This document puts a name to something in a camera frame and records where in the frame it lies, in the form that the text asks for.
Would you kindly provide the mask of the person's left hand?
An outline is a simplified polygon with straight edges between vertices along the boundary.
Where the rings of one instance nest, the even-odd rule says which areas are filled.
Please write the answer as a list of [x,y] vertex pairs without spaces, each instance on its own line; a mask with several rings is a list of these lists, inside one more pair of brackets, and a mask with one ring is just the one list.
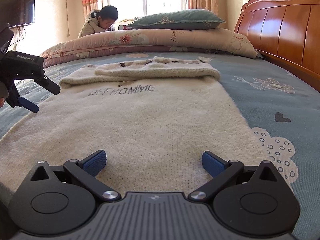
[[0,107],[3,107],[5,99],[9,96],[8,90],[4,83],[0,82]]

